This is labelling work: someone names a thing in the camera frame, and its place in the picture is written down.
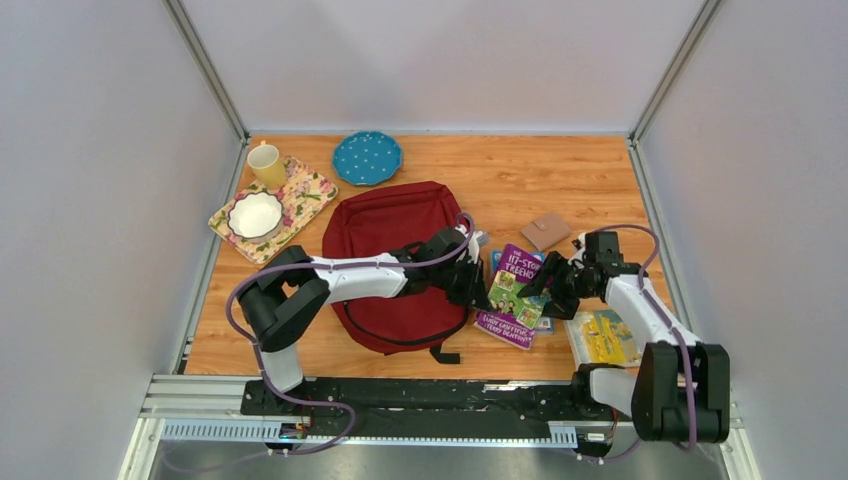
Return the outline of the purple treehouse book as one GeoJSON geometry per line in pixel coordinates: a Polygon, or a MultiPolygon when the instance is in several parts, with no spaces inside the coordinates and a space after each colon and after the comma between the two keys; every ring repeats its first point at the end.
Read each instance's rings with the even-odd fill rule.
{"type": "Polygon", "coordinates": [[[536,336],[546,300],[543,296],[520,297],[540,271],[544,255],[529,253],[513,244],[492,254],[493,277],[488,298],[492,311],[478,311],[473,325],[513,347],[529,350],[536,336]]]}

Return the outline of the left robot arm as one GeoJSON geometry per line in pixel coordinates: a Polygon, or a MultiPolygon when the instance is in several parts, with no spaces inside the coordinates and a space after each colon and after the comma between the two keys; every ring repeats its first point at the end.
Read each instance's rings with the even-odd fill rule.
{"type": "Polygon", "coordinates": [[[226,305],[239,305],[247,321],[241,333],[254,348],[268,403],[283,415],[304,405],[296,343],[327,304],[403,298],[436,288],[452,304],[488,309],[480,259],[487,242],[486,232],[458,225],[419,246],[365,258],[312,257],[294,246],[243,280],[226,305]]]}

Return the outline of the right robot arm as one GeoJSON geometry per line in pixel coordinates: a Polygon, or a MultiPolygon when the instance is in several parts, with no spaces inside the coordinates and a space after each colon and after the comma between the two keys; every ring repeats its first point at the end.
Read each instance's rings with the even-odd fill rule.
{"type": "Polygon", "coordinates": [[[602,300],[642,349],[636,374],[612,363],[579,366],[570,391],[577,415],[593,419],[611,407],[632,420],[640,439],[682,448],[728,438],[729,355],[684,328],[657,299],[642,265],[610,250],[572,259],[552,253],[519,294],[543,292],[548,313],[566,320],[581,300],[602,300]]]}

